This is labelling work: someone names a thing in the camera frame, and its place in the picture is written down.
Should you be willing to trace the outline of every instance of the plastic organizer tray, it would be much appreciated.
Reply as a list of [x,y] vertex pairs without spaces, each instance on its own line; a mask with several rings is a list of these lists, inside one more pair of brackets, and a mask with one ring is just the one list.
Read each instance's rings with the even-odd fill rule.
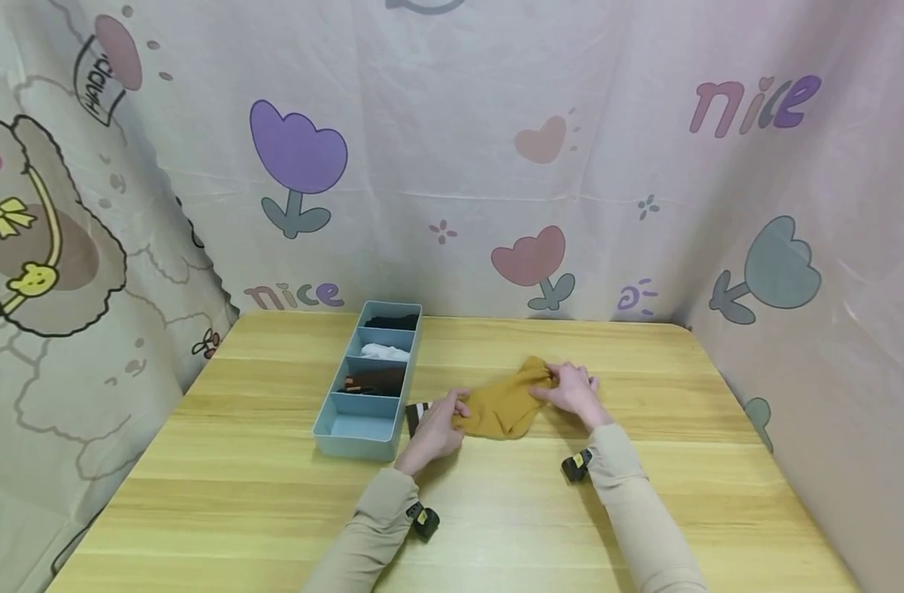
[[[406,317],[419,315],[415,331],[365,327],[374,317]],[[405,402],[409,398],[415,357],[419,355],[422,326],[422,306],[406,302],[366,301],[359,313],[353,337],[346,346],[346,354],[333,377],[333,385],[323,400],[320,414],[313,424],[313,437],[323,454],[356,457],[359,460],[392,461],[398,453],[398,441],[405,418]],[[382,361],[360,357],[367,343],[395,346],[409,352],[408,362]],[[400,393],[395,395],[365,395],[345,393],[347,376],[368,371],[401,368]]]

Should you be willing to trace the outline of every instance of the pink heart print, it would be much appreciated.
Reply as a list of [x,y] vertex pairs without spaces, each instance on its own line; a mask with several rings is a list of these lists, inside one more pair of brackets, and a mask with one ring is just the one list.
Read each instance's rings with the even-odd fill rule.
[[537,237],[521,237],[513,248],[491,251],[491,264],[505,280],[533,287],[557,271],[564,262],[565,247],[564,233],[557,226],[547,226]]
[[553,162],[564,146],[568,123],[560,116],[545,121],[540,130],[521,130],[514,137],[514,148],[528,161],[545,165]]

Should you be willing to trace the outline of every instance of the pink tulip print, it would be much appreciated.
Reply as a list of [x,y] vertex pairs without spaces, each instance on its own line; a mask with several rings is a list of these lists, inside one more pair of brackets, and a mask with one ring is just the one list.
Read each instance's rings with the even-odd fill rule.
[[527,301],[529,308],[557,311],[577,282],[573,274],[560,276],[557,283],[550,281],[564,262],[565,248],[564,232],[558,226],[546,226],[537,237],[521,237],[513,247],[491,251],[491,264],[505,280],[519,287],[541,287],[544,296]]
[[326,226],[330,211],[310,208],[304,212],[303,195],[321,194],[343,176],[347,161],[343,136],[331,128],[316,129],[304,114],[281,116],[267,100],[258,100],[251,107],[251,136],[260,163],[288,189],[286,208],[271,198],[260,200],[270,222],[289,239]]

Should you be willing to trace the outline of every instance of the hand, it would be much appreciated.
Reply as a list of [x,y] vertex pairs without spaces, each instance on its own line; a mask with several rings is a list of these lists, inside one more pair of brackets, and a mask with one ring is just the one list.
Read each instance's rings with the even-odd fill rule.
[[543,399],[564,410],[575,413],[587,427],[587,432],[593,432],[597,426],[613,424],[613,417],[603,408],[600,398],[597,397],[597,389],[600,388],[600,379],[590,376],[586,367],[575,367],[570,362],[564,364],[547,364],[547,369],[557,379],[557,387],[544,389],[531,387],[527,391],[534,398]]
[[412,441],[398,455],[396,469],[414,477],[433,460],[450,455],[461,447],[465,433],[452,428],[452,417],[454,414],[464,418],[471,416],[468,406],[459,400],[469,393],[470,389],[452,389],[449,395],[428,409]]

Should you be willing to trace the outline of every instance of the wood grain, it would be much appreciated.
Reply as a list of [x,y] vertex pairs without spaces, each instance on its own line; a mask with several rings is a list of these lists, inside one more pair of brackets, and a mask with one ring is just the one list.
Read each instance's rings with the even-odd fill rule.
[[[379,464],[325,457],[310,430],[356,317],[257,312],[235,325],[49,589],[299,591]],[[858,591],[695,338],[672,325],[424,320],[413,401],[535,354],[587,366],[712,591]],[[585,435],[556,410],[521,441],[466,439],[422,476],[441,516],[377,591],[633,593],[589,483],[560,474]]]

